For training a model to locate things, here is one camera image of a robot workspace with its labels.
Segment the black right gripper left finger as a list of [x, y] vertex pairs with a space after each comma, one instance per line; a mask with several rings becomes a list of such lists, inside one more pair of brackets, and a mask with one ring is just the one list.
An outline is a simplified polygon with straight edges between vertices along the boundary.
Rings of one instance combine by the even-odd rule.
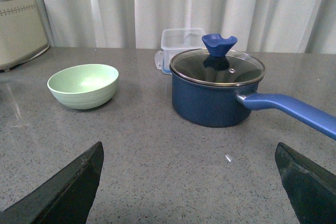
[[101, 141], [1, 212], [1, 223], [86, 223], [100, 184]]

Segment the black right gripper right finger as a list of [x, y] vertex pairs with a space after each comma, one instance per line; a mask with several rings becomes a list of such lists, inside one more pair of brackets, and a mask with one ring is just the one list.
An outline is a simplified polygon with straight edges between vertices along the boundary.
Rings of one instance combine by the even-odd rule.
[[280, 142], [275, 161], [300, 223], [335, 223], [335, 174]]

